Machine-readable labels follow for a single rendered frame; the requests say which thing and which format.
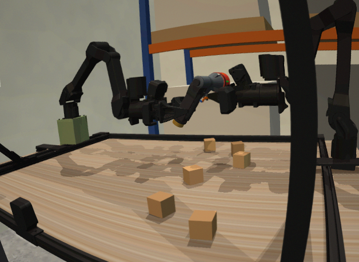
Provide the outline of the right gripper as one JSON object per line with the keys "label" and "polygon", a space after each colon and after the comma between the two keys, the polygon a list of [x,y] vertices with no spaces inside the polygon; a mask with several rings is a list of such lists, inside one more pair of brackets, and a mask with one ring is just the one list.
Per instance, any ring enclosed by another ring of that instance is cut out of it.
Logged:
{"label": "right gripper", "polygon": [[[261,105],[260,83],[252,84],[251,88],[235,92],[235,83],[226,85],[218,89],[218,92],[209,93],[208,98],[220,104],[221,114],[230,114],[237,106],[253,106],[257,108]],[[236,94],[236,95],[235,95]]]}

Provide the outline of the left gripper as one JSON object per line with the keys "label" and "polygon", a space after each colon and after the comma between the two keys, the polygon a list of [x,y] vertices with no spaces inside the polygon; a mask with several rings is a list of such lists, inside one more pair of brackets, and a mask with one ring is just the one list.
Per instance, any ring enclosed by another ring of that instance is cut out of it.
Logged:
{"label": "left gripper", "polygon": [[[140,107],[141,116],[143,115],[142,122],[144,123],[145,126],[153,126],[157,124],[157,122],[153,122],[153,120],[159,121],[159,123],[161,124],[187,114],[188,109],[179,108],[183,99],[184,97],[173,97],[171,103],[167,103],[167,99],[164,101],[163,100],[150,101],[150,102],[143,101],[144,104],[142,103],[141,104],[142,108]],[[151,104],[152,104],[152,109],[151,109]],[[149,106],[150,106],[150,110],[149,110]]]}

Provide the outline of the tan wooden cube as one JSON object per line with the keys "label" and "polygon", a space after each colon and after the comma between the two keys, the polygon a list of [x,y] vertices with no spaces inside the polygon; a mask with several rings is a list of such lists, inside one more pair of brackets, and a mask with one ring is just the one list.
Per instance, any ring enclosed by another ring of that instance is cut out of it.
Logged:
{"label": "tan wooden cube", "polygon": [[189,185],[204,182],[203,168],[198,165],[183,167],[184,182]]}
{"label": "tan wooden cube", "polygon": [[216,141],[215,141],[214,138],[206,138],[206,139],[204,139],[204,150],[206,152],[216,150]]}
{"label": "tan wooden cube", "polygon": [[231,153],[235,154],[239,151],[244,152],[244,143],[242,141],[231,142]]}
{"label": "tan wooden cube", "polygon": [[175,201],[173,194],[159,191],[147,197],[147,204],[149,208],[149,214],[160,217],[162,219],[175,212]]}
{"label": "tan wooden cube", "polygon": [[213,240],[217,230],[217,211],[194,210],[189,219],[190,239]]}
{"label": "tan wooden cube", "polygon": [[250,165],[250,152],[237,152],[233,154],[233,167],[245,169]]}

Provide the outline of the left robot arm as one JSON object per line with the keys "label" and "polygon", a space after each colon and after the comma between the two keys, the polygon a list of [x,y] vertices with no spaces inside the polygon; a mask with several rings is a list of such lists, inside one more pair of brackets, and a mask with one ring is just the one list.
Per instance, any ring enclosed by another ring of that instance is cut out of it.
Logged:
{"label": "left robot arm", "polygon": [[[120,58],[120,54],[117,53],[115,48],[111,47],[108,42],[89,43],[86,49],[86,59],[72,82],[64,87],[60,96],[59,104],[63,105],[65,116],[65,118],[62,119],[80,117],[77,102],[81,101],[81,96],[83,95],[82,85],[85,83],[95,65],[100,61],[106,63],[113,93],[111,108],[116,119],[129,118],[128,121],[131,125],[139,124],[139,119],[142,119],[140,107],[143,101],[150,102],[156,101],[157,99],[167,99],[167,97],[164,97],[168,87],[165,81],[150,81],[147,90],[146,76],[132,77],[126,79],[126,88]],[[147,99],[140,101],[139,99],[144,98],[144,96],[147,96]],[[77,102],[66,103],[66,101],[73,101],[73,99]]]}

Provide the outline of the black hose nozzle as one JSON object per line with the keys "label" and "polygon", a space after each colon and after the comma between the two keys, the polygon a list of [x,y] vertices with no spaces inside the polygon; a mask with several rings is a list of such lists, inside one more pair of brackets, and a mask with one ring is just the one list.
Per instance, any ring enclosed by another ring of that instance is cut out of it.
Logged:
{"label": "black hose nozzle", "polygon": [[[217,92],[225,85],[230,85],[230,79],[225,73],[214,72],[209,76],[195,76],[179,106],[179,108],[188,109],[188,113],[175,118],[173,124],[182,128],[190,120],[199,102],[204,102],[205,99],[208,101],[207,95],[210,91]],[[201,100],[202,97],[203,100]]]}

